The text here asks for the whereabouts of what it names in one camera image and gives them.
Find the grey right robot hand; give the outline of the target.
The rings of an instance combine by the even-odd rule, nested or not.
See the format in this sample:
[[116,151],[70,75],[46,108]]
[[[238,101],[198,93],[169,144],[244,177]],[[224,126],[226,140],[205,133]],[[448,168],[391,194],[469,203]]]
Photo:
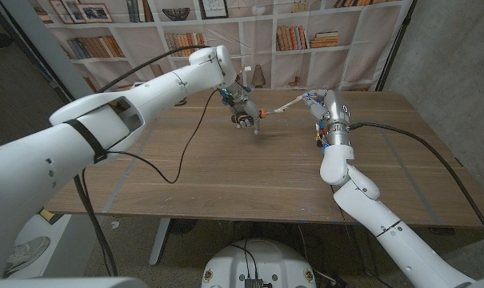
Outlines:
[[302,95],[311,115],[318,121],[326,121],[330,126],[335,123],[348,126],[350,110],[346,100],[335,90],[315,89]]

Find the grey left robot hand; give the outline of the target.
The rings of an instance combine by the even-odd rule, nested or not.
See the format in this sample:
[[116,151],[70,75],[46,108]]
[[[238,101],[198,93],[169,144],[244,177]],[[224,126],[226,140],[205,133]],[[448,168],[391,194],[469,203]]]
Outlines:
[[235,99],[230,111],[231,121],[237,125],[237,128],[253,127],[254,134],[259,133],[261,111],[247,95]]

